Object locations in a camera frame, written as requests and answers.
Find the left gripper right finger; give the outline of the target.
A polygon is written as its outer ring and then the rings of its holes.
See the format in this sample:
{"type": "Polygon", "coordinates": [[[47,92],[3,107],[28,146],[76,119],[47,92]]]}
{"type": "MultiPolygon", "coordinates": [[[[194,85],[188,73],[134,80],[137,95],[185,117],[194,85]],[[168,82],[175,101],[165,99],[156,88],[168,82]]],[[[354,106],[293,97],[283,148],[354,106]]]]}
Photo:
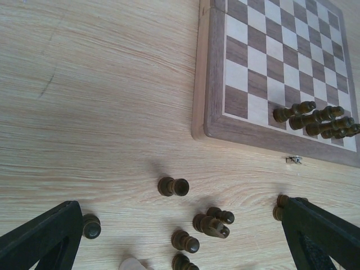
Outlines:
{"type": "Polygon", "coordinates": [[[281,223],[297,269],[359,269],[359,227],[301,197],[289,197],[281,223]]]}

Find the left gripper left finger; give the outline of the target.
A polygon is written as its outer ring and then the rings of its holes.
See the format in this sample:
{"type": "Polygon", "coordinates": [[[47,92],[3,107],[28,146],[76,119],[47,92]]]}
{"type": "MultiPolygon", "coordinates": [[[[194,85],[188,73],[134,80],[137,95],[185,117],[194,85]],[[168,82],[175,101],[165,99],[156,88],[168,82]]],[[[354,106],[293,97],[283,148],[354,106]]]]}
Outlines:
{"type": "Polygon", "coordinates": [[[77,201],[65,201],[1,236],[1,269],[72,269],[82,238],[77,201]]]}

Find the dark piece pile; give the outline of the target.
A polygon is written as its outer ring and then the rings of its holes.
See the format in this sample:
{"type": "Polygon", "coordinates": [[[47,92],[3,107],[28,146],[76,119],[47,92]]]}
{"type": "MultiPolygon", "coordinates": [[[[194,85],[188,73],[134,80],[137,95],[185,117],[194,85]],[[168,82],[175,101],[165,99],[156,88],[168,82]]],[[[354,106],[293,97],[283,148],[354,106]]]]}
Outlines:
{"type": "Polygon", "coordinates": [[[281,222],[283,219],[283,212],[284,212],[284,209],[282,207],[275,206],[273,209],[274,219],[281,222]]]}

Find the dark bishop chess piece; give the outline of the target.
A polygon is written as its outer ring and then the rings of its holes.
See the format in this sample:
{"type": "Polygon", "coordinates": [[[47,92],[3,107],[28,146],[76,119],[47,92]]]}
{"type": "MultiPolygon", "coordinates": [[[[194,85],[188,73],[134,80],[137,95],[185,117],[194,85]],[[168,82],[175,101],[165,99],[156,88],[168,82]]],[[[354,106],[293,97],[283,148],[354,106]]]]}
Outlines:
{"type": "Polygon", "coordinates": [[[341,139],[349,134],[349,128],[340,128],[337,130],[329,129],[321,133],[321,137],[324,139],[336,138],[341,139]]]}

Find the dark rook chess piece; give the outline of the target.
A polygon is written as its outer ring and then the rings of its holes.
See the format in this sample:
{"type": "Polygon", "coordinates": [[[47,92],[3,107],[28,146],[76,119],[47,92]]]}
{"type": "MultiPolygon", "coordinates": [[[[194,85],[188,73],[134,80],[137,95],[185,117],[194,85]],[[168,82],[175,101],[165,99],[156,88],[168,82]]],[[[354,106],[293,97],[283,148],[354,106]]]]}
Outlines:
{"type": "Polygon", "coordinates": [[[353,124],[349,128],[343,128],[337,130],[337,134],[334,136],[336,139],[341,139],[345,137],[353,137],[359,133],[359,124],[353,124]]]}

